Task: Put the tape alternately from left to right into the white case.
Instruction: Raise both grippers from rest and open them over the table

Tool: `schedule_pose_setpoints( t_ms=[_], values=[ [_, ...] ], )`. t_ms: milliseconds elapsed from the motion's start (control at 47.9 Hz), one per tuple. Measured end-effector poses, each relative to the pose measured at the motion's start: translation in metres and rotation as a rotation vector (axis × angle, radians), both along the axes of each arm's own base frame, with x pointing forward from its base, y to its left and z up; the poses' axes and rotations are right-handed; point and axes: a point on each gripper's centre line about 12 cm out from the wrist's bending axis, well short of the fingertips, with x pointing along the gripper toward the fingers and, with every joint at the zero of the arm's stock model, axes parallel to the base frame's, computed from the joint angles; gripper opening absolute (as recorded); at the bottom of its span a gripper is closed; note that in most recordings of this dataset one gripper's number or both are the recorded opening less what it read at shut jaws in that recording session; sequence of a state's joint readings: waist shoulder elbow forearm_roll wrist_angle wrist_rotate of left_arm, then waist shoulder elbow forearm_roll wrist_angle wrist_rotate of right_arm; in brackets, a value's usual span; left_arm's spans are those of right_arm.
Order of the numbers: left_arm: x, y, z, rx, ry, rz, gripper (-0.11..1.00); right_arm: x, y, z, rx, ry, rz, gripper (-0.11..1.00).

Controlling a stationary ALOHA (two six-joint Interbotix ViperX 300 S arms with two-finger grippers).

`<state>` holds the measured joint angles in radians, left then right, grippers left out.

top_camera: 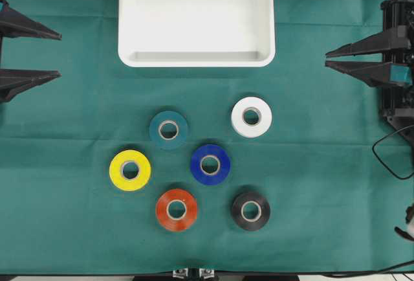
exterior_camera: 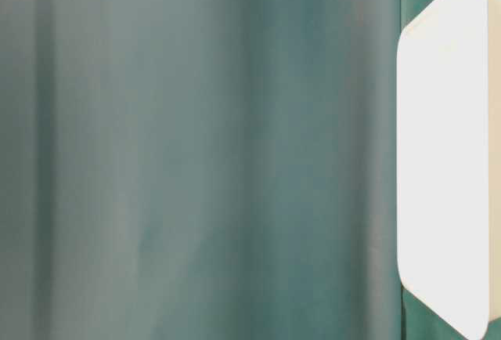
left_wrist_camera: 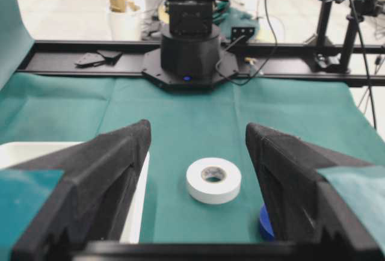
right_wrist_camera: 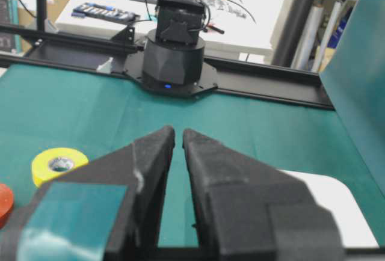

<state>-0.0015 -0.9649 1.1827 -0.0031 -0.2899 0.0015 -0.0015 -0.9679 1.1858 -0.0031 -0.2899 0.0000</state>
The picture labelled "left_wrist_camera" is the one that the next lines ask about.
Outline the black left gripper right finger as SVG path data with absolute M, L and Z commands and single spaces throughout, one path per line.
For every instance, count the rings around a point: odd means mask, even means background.
M 278 241 L 384 250 L 384 168 L 256 123 L 246 145 Z

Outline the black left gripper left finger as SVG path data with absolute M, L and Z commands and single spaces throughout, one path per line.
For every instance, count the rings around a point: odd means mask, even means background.
M 17 165 L 63 172 L 12 248 L 13 260 L 64 260 L 89 241 L 120 238 L 151 143 L 147 120 Z

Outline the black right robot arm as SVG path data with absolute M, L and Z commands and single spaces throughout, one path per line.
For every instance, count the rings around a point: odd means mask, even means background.
M 158 49 L 144 54 L 142 74 L 160 87 L 212 88 L 239 75 L 234 54 L 221 47 L 215 0 L 165 0 L 169 23 Z

